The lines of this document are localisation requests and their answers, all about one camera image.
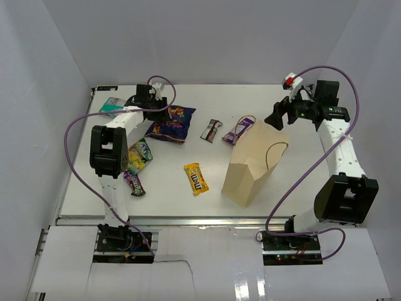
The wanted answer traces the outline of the brown paper bag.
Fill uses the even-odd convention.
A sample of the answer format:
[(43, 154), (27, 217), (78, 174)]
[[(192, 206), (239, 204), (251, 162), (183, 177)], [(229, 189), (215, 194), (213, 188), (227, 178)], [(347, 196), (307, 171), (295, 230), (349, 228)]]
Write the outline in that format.
[(241, 207), (248, 207), (288, 147), (288, 134), (256, 119), (234, 145), (221, 193)]

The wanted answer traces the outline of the dark blue chips bag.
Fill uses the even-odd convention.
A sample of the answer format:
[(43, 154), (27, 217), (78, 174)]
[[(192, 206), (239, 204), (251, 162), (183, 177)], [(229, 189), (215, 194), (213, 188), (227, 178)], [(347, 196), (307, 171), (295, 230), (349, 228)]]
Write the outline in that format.
[(170, 119), (164, 123), (154, 122), (146, 131), (145, 137), (183, 144), (195, 111), (195, 108), (172, 105), (168, 108)]

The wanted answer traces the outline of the brown chocolate bar wrapper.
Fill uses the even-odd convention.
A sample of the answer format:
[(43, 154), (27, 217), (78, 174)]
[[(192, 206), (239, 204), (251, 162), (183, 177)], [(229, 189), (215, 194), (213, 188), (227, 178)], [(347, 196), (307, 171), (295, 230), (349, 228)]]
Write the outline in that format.
[(203, 131), (200, 138), (212, 143), (217, 134), (218, 128), (222, 125), (223, 123), (220, 120), (210, 119), (208, 126)]

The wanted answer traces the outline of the yellow M&M's packet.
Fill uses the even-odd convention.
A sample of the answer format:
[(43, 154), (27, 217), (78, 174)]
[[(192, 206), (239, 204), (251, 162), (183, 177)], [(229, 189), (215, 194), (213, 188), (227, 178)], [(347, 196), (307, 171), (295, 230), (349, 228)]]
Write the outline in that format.
[(184, 171), (187, 174), (195, 196), (209, 190), (206, 180), (202, 175), (199, 163), (191, 163), (184, 166)]

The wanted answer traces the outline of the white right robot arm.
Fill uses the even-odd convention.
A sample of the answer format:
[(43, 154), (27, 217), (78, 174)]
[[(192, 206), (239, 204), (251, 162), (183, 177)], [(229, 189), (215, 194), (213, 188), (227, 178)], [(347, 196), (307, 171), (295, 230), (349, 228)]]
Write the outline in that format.
[(293, 124), (298, 119), (312, 121), (326, 154), (329, 179), (315, 197), (313, 207), (303, 214), (290, 217), (284, 224), (283, 242), (297, 250), (306, 241), (305, 234), (315, 234), (331, 223), (342, 226), (360, 225), (378, 193), (377, 180), (367, 177), (353, 148), (350, 116), (345, 107), (338, 106), (339, 82), (318, 81), (316, 92), (303, 98), (302, 79), (289, 74), (283, 88), (289, 96), (274, 104), (265, 123), (283, 129), (283, 116)]

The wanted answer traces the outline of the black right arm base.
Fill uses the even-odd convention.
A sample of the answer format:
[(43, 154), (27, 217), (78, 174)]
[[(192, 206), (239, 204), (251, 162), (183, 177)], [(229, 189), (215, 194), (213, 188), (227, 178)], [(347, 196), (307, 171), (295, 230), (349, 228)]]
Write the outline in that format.
[(319, 239), (314, 236), (271, 236), (256, 233), (265, 266), (320, 265), (323, 263)]

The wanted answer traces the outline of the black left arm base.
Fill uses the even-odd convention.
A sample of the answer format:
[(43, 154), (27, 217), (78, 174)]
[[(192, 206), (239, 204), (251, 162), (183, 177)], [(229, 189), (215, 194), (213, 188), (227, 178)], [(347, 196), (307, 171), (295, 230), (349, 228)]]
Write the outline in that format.
[(96, 251), (99, 252), (133, 252), (133, 251), (148, 251), (145, 241), (152, 244), (152, 233), (143, 232), (143, 237), (140, 233), (133, 231), (128, 226), (112, 227), (108, 224), (99, 224), (98, 242)]

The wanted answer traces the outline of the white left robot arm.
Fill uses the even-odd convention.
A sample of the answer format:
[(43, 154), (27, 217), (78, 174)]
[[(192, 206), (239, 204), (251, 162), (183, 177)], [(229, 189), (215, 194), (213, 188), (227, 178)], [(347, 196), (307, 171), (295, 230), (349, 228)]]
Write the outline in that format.
[(91, 130), (90, 166), (102, 187), (105, 199), (105, 224), (125, 226), (129, 215), (123, 196), (123, 173), (128, 167), (127, 137), (144, 120), (168, 119), (167, 98), (162, 96), (164, 85), (150, 83), (137, 85), (116, 117), (105, 125)]

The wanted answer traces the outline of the green Fox's candy bag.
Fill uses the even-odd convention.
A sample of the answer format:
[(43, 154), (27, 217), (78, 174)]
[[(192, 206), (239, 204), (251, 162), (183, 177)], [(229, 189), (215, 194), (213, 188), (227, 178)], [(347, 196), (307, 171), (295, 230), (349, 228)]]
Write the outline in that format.
[(153, 154), (145, 138), (141, 138), (128, 148), (127, 169), (133, 174), (138, 174), (149, 162), (153, 160)]

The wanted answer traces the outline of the purple Fox's candy bag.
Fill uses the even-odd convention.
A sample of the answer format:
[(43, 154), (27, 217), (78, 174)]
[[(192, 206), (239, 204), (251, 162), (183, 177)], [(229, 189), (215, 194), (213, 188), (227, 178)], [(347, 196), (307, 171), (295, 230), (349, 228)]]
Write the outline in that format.
[(256, 117), (253, 115), (242, 116), (226, 135), (222, 137), (222, 140), (231, 144), (236, 145), (236, 142), (248, 129), (250, 129), (256, 122)]

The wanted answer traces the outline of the teal tissue packet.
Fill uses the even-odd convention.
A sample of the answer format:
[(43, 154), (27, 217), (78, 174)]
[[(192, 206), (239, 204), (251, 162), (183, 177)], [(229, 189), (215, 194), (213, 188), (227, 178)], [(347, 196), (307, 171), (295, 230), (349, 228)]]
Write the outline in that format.
[(126, 100), (122, 98), (109, 97), (107, 101), (102, 105), (99, 112), (107, 113), (111, 118), (115, 118), (117, 115), (116, 111), (123, 110), (126, 104)]

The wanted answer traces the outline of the dark blue logo sticker left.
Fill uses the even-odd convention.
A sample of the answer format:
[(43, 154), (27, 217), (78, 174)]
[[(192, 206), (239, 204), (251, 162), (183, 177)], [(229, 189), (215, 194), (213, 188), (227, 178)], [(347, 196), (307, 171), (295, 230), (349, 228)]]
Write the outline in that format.
[(116, 85), (109, 85), (109, 86), (97, 86), (96, 91), (101, 91), (101, 92), (113, 92), (117, 91), (118, 86)]

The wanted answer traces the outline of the brown M&M's packet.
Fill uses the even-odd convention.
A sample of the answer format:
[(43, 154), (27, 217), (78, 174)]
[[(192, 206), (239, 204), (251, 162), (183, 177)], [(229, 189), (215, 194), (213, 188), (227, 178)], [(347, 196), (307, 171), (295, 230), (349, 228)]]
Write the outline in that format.
[(146, 195), (146, 192), (140, 182), (137, 174), (133, 174), (131, 171), (127, 170), (124, 172), (124, 179), (127, 184), (131, 187), (131, 195), (135, 197), (142, 197)]

